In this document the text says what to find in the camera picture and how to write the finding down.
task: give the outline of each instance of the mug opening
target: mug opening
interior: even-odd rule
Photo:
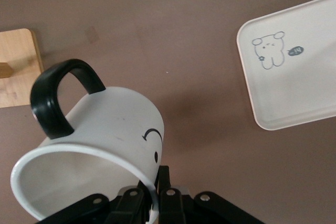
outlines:
[[[158,215],[153,182],[110,152],[77,144],[43,146],[23,156],[11,175],[15,197],[39,220],[91,194],[104,194],[112,200],[121,188],[137,186],[139,180],[152,196],[151,223]]]

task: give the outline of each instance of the wooden board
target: wooden board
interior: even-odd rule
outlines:
[[[28,29],[1,32],[0,62],[14,71],[0,79],[0,108],[30,104],[30,90],[43,70],[34,34]]]

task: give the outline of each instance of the brown table surface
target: brown table surface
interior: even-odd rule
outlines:
[[[192,195],[213,191],[267,224],[334,224],[336,119],[258,127],[236,45],[244,22],[307,1],[0,0],[0,31],[34,30],[45,68],[80,58],[105,85],[151,99],[165,122],[162,164]],[[84,94],[66,77],[64,112]],[[28,105],[0,109],[0,132],[0,223],[34,223],[9,179],[45,135]]]

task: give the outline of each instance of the bear illustration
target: bear illustration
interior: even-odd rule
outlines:
[[[282,52],[284,48],[284,40],[282,38],[284,36],[285,33],[279,31],[276,34],[263,36],[252,41],[254,51],[263,68],[271,69],[273,66],[279,67],[284,64],[285,56]]]

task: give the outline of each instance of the white tray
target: white tray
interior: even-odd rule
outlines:
[[[250,20],[237,44],[260,127],[277,130],[336,115],[336,0]]]

